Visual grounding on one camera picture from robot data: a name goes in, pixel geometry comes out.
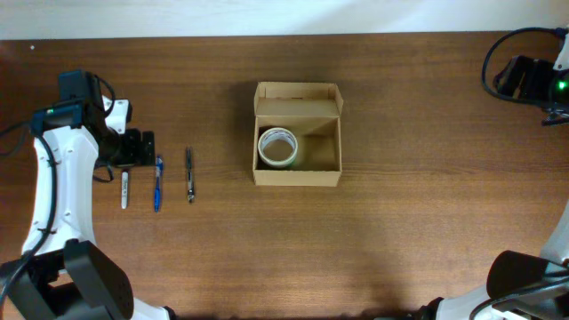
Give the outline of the black and white marker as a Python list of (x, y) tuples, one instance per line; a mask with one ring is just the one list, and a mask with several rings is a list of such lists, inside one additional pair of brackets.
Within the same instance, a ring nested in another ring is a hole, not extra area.
[(128, 207), (129, 197), (129, 171), (121, 172), (121, 208), (125, 210)]

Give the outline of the white masking tape roll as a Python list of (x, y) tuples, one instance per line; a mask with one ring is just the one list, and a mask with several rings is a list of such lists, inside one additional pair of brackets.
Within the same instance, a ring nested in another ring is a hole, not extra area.
[(282, 169), (293, 164), (299, 151), (296, 136), (282, 127), (266, 130), (257, 144), (263, 163), (272, 168)]

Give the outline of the green tape roll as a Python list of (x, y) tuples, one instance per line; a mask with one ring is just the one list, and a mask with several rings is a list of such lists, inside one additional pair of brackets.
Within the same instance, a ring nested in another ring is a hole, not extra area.
[(301, 156), (296, 156), (286, 167), (286, 170), (295, 170), (300, 167), (303, 163), (303, 158)]

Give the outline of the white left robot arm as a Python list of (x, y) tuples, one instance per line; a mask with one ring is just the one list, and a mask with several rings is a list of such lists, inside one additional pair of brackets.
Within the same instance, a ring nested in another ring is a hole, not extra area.
[(97, 166), (152, 166), (152, 132), (127, 128), (129, 100), (67, 99), (34, 113), (37, 177), (32, 223), (17, 260), (1, 266), (1, 299), (26, 319), (174, 319), (134, 297), (126, 273), (97, 246)]

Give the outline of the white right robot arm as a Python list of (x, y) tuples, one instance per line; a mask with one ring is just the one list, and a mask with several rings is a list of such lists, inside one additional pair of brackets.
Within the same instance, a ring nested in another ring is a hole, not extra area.
[[(530, 28), (560, 43), (553, 62), (517, 55), (484, 90), (498, 100), (539, 108), (544, 126), (568, 122), (568, 29)], [(485, 284), (456, 298), (436, 298), (410, 319), (558, 319), (568, 317), (568, 215), (562, 214), (537, 256), (504, 251), (494, 260)]]

